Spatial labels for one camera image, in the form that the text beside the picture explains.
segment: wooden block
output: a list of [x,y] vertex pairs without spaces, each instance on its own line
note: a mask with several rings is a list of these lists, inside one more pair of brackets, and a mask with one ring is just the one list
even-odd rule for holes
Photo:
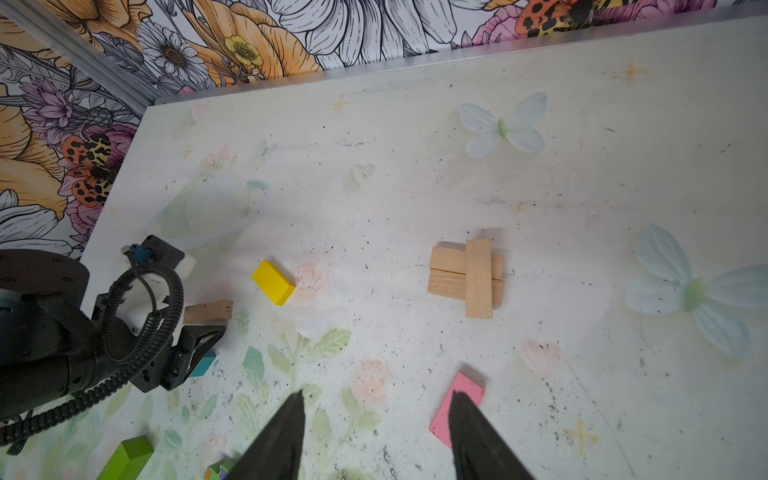
[[184,323],[211,323],[232,319],[232,300],[198,303],[184,309]]
[[[433,247],[429,268],[445,270],[446,272],[467,273],[466,252],[455,248]],[[491,278],[502,279],[504,273],[504,257],[491,256]]]
[[467,316],[493,318],[491,239],[467,240]]
[[[502,297],[504,296],[504,282],[492,279],[491,289],[493,306],[500,307],[502,305]],[[461,273],[431,270],[429,273],[429,286],[427,286],[427,292],[432,293],[433,295],[465,300],[467,293],[467,276]]]

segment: teal block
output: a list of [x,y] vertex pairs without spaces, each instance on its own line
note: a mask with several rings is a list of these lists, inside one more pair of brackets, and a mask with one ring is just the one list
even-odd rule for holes
[[190,373],[190,377],[205,375],[205,372],[208,371],[210,364],[214,362],[215,358],[216,358],[216,353],[214,353],[213,350],[208,350],[207,352],[205,352],[205,355],[203,355],[203,358],[200,359],[200,363],[198,363],[197,366],[194,367],[194,370],[192,370],[192,373]]

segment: purple flower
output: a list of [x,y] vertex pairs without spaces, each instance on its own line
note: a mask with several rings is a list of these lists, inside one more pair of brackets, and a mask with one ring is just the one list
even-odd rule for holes
[[50,80],[22,84],[22,90],[31,107],[24,112],[24,117],[34,124],[33,131],[45,136],[48,146],[58,150],[61,141],[79,132],[80,126],[72,121],[74,102],[71,92],[62,92]]
[[597,10],[593,22],[596,24],[631,22],[664,15],[706,10],[715,6],[716,0],[640,0],[624,7]]

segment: white table surface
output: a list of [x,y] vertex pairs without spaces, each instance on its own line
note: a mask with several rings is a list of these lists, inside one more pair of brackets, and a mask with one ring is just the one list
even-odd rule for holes
[[[230,297],[250,324],[243,333],[230,322],[217,364],[182,385],[180,400],[133,389],[108,421],[100,406],[88,477],[115,442],[146,433],[156,452],[141,478],[200,478],[255,438],[244,424],[260,429],[312,383],[322,394],[306,413],[306,478],[453,478],[452,453],[427,428],[469,369],[484,379],[480,409],[536,478],[763,478],[766,310],[745,314],[751,345],[735,359],[689,313],[643,315],[625,292],[647,275],[633,255],[647,223],[677,238],[694,276],[768,262],[767,32],[753,18],[232,94],[194,126],[183,124],[194,102],[150,108],[82,258],[84,311],[125,270],[120,247],[143,240],[204,157],[228,144],[233,170],[266,181],[270,202],[242,234],[193,252],[186,303]],[[505,115],[537,91],[549,95],[542,154],[503,144],[482,161],[465,156],[460,103]],[[266,162],[254,154],[263,138]],[[373,176],[354,188],[351,168],[368,163]],[[426,292],[432,247],[476,237],[506,259],[489,320]],[[275,366],[270,345],[290,356],[281,334],[293,347],[296,313],[251,280],[264,258],[289,273],[319,266],[321,291],[299,300],[322,321],[300,328],[349,330],[337,356],[312,354],[318,338],[289,374]],[[562,360],[530,345],[559,347]],[[243,370],[249,347],[263,354],[268,392]],[[357,392],[380,416],[375,431],[350,426],[342,402],[347,386],[370,385],[356,377],[361,365],[384,382],[375,396]],[[331,434],[318,442],[321,409]]]

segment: black cable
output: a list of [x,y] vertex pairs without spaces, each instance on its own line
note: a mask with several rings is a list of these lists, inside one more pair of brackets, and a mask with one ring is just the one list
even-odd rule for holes
[[133,252],[128,251],[125,253],[125,256],[128,257],[128,262],[131,264],[131,270],[134,272],[134,275],[141,284],[144,285],[144,288],[147,289],[147,293],[149,293],[149,298],[152,300],[152,313],[157,313],[157,302],[154,299],[154,292],[150,288],[149,283],[147,283],[147,281],[144,280],[144,277],[139,274],[138,270],[136,270],[136,262],[134,261]]
[[[32,412],[34,412],[34,409],[32,409],[29,412],[27,412],[27,417],[26,418],[31,417],[32,416]],[[18,455],[19,453],[22,452],[22,449],[24,448],[24,445],[26,445],[26,444],[27,444],[27,439],[21,439],[18,442],[14,442],[13,445],[11,445],[11,448],[8,449],[7,453],[9,455]]]
[[[102,332],[114,333],[115,313],[118,311],[118,305],[122,302],[125,292],[131,288],[131,283],[136,280],[137,273],[139,276],[147,273],[160,275],[165,280],[165,283],[167,283],[169,292],[168,306],[164,308],[165,317],[163,322],[157,327],[154,334],[147,334],[146,348],[143,348],[136,354],[134,361],[128,363],[105,381],[83,392],[82,395],[46,412],[2,427],[0,429],[0,446],[18,442],[28,438],[30,435],[50,429],[106,399],[123,388],[139,372],[145,369],[157,357],[157,354],[160,353],[168,341],[172,339],[176,325],[178,325],[181,313],[184,310],[184,288],[182,287],[181,279],[174,272],[174,269],[161,263],[142,263],[137,265],[135,269],[132,268],[123,273],[120,278],[112,283],[112,287],[109,289],[109,301],[104,311]],[[147,324],[145,323],[142,334],[144,334],[146,328]],[[114,342],[114,335],[109,339],[105,338],[104,341]]]

